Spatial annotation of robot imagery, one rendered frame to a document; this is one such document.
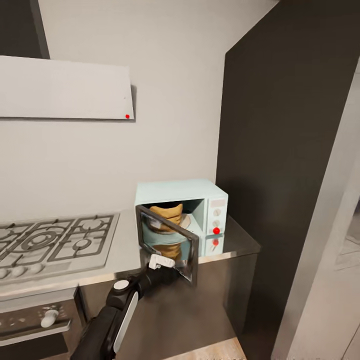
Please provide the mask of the popcorn bag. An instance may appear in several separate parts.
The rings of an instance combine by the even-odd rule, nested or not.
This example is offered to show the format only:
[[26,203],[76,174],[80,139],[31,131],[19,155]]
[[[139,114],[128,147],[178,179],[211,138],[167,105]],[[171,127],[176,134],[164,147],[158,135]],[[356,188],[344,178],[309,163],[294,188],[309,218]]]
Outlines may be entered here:
[[147,203],[146,206],[147,209],[175,224],[179,225],[182,221],[183,202],[181,200]]

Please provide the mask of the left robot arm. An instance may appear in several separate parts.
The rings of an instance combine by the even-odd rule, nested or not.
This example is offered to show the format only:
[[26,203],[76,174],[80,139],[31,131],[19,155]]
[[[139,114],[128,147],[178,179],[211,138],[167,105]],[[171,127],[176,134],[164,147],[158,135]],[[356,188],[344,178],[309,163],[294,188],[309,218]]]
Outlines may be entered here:
[[169,287],[184,271],[184,266],[172,271],[175,262],[153,253],[146,271],[116,282],[108,293],[105,307],[86,324],[69,360],[111,360],[125,337],[138,301],[159,284]]

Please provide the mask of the microwave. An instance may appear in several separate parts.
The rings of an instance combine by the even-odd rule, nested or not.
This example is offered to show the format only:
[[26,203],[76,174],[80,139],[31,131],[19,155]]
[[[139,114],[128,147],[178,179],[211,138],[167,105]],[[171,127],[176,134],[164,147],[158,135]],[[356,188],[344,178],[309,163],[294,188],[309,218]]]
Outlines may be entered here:
[[[200,237],[225,232],[228,198],[206,178],[137,183],[134,209],[139,246],[150,255],[175,260],[172,271],[184,266],[179,280],[194,290]],[[179,225],[146,206],[174,201],[182,201]]]

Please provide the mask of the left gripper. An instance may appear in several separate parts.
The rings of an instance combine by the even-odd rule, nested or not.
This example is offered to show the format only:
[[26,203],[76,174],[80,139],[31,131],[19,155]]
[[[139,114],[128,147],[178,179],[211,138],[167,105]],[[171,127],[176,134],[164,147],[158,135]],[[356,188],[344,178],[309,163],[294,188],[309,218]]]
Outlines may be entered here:
[[150,263],[148,262],[146,264],[146,271],[143,271],[143,274],[149,279],[150,291],[156,288],[159,284],[169,287],[174,281],[176,282],[178,280],[181,273],[184,271],[184,266],[172,271],[171,268],[164,266],[152,269],[149,265]]

